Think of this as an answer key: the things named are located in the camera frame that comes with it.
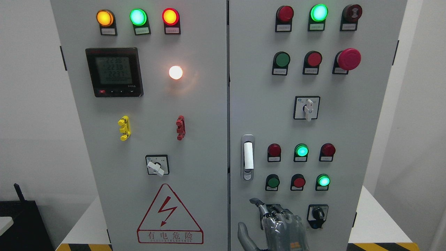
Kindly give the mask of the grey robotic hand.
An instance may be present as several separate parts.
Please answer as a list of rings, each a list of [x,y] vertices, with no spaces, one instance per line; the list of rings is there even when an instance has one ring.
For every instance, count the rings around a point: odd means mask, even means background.
[[[250,203],[263,210],[263,230],[268,251],[308,251],[306,228],[302,219],[280,204],[265,204],[258,198]]]

